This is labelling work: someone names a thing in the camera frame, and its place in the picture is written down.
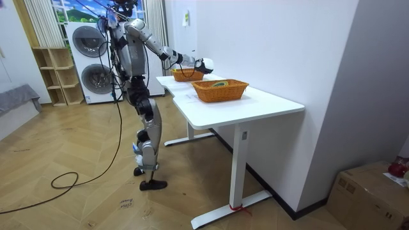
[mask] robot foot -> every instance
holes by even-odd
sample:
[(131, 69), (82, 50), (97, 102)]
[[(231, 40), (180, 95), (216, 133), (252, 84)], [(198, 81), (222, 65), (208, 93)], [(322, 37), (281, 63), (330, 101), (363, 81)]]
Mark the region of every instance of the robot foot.
[(144, 174), (145, 172), (143, 172), (142, 170), (140, 170), (140, 168), (136, 167), (134, 169), (134, 176), (140, 176), (142, 174)]
[(159, 190), (167, 187), (167, 182), (166, 181), (157, 181), (157, 180), (151, 180), (149, 183), (146, 183), (145, 181), (142, 181), (141, 184), (139, 185), (139, 190), (141, 191), (146, 191), (146, 190)]

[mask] wooden floor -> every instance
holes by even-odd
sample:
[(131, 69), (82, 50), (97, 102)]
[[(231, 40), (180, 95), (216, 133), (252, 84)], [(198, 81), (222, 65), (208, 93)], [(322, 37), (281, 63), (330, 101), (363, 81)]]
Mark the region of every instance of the wooden floor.
[[(156, 98), (163, 119), (162, 143), (186, 136), (186, 123), (170, 95)], [(228, 204), (231, 157), (215, 138), (159, 151), (158, 180), (164, 190), (141, 192), (144, 177), (134, 177), (132, 142), (141, 122), (133, 107), (120, 103), (123, 137), (111, 169), (90, 184), (73, 188), (55, 201), (0, 215), (0, 229), (192, 229), (193, 217)], [(120, 119), (111, 103), (44, 107), (43, 112), (0, 141), (0, 210), (10, 210), (60, 194), (50, 182), (68, 171), (79, 181), (99, 175), (111, 162)], [(70, 185), (74, 176), (58, 180)], [(244, 195), (262, 190), (249, 174)], [(203, 229), (344, 229), (324, 209), (292, 221), (269, 199)]]

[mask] wicker basket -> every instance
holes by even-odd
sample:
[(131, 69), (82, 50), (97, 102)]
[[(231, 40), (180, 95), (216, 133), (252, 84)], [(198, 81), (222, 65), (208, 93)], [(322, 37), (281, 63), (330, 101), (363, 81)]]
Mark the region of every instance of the wicker basket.
[[(211, 87), (216, 82), (222, 81), (227, 81), (228, 85)], [(200, 100), (204, 102), (224, 102), (240, 99), (249, 83), (227, 79), (193, 82), (192, 85)]]
[(178, 81), (178, 82), (203, 80), (203, 75), (204, 75), (203, 73), (199, 71), (195, 71), (193, 73), (193, 71), (194, 69), (192, 68), (183, 69), (183, 72), (180, 69), (174, 69), (172, 70), (172, 74), (173, 74), (175, 81)]

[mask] wooden shelf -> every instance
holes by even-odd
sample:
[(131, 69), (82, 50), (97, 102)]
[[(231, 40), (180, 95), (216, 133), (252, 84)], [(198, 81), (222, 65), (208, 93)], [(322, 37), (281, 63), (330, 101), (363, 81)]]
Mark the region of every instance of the wooden shelf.
[(72, 66), (64, 66), (64, 67), (57, 67), (56, 70), (69, 70), (71, 68), (74, 68), (74, 65)]
[(66, 106), (66, 103), (65, 103), (64, 99), (62, 99), (61, 101), (53, 104), (52, 106), (54, 106), (54, 107)]
[(47, 89), (61, 89), (61, 86), (59, 86), (59, 85), (53, 85), (53, 86), (47, 87)]
[(54, 70), (41, 70), (45, 87), (47, 89), (61, 89), (56, 72)]
[(63, 90), (68, 105), (79, 105), (84, 100), (79, 84), (73, 88), (63, 88)]
[(67, 68), (68, 66), (72, 68), (74, 66), (68, 49), (50, 49), (49, 51), (56, 69)]
[(74, 88), (74, 87), (78, 86), (78, 84), (79, 84), (79, 82), (77, 82), (77, 83), (75, 83), (75, 84), (67, 84), (67, 85), (64, 85), (63, 88), (64, 88), (64, 89)]
[(47, 49), (33, 49), (34, 57), (37, 61), (38, 67), (41, 70), (53, 70), (54, 65), (52, 64), (50, 52)]
[(52, 106), (66, 105), (66, 100), (61, 89), (49, 89), (49, 95), (51, 97)]
[(53, 106), (78, 105), (84, 100), (70, 51), (65, 47), (32, 47)]
[(57, 70), (57, 75), (63, 88), (72, 88), (79, 83), (77, 71), (74, 68)]
[(66, 49), (66, 47), (32, 47), (32, 49)]
[(54, 67), (40, 67), (41, 70), (53, 70)]

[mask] washing machine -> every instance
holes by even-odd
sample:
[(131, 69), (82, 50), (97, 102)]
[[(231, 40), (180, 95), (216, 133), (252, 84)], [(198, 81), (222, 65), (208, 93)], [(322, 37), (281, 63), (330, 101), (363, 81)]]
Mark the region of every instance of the washing machine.
[[(109, 46), (104, 43), (108, 37), (104, 38), (96, 26), (96, 23), (65, 23), (66, 34), (87, 104), (114, 101), (111, 76), (109, 75), (107, 51)], [(113, 72), (118, 75), (115, 68), (113, 68)], [(115, 92), (117, 97), (121, 95), (120, 89), (116, 89)]]

